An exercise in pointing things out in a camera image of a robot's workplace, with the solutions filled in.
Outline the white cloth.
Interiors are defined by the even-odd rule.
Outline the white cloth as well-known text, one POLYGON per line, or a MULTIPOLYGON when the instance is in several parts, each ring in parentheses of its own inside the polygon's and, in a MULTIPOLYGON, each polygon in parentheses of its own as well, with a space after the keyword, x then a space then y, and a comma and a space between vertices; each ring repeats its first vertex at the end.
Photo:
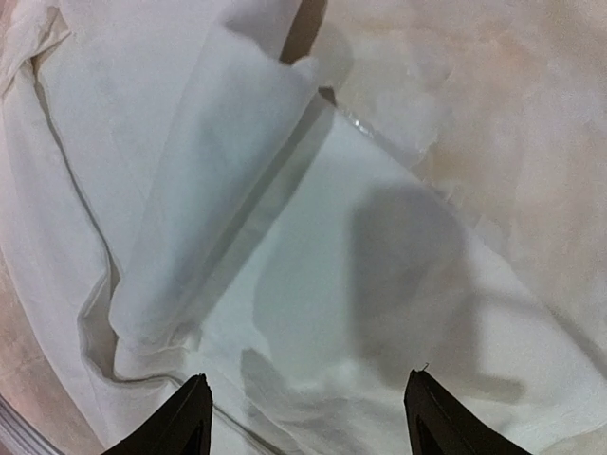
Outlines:
POLYGON ((538 453, 606 374, 510 265, 280 59, 296 1, 8 1, 1 249, 105 446, 204 373, 217 454, 407 454, 434 377, 538 453))

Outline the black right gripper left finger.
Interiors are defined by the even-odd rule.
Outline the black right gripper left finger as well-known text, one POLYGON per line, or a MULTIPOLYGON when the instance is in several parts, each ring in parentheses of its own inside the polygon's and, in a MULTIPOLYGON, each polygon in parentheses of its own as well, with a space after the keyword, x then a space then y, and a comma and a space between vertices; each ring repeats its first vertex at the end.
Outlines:
POLYGON ((197 374, 103 455, 209 455, 211 443, 212 391, 206 375, 197 374))

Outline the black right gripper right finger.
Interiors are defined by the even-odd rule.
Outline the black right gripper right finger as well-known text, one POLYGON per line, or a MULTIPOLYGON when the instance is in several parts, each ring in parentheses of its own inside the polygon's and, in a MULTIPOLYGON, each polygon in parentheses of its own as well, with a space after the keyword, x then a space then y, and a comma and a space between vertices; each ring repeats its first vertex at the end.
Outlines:
POLYGON ((528 455, 485 425, 425 371, 410 372, 404 407, 413 455, 528 455))

